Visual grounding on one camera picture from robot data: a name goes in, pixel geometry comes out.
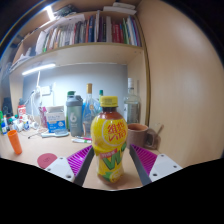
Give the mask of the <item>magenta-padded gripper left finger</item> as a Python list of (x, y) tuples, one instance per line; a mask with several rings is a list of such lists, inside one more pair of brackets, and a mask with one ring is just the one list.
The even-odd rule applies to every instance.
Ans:
[(57, 158), (47, 168), (45, 168), (45, 171), (78, 186), (82, 186), (93, 157), (94, 150), (92, 146), (88, 146), (67, 158)]

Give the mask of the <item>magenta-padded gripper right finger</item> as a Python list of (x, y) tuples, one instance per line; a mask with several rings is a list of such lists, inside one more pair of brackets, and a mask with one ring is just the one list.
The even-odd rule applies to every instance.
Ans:
[(134, 144), (129, 151), (143, 186), (182, 169), (165, 154), (156, 155)]

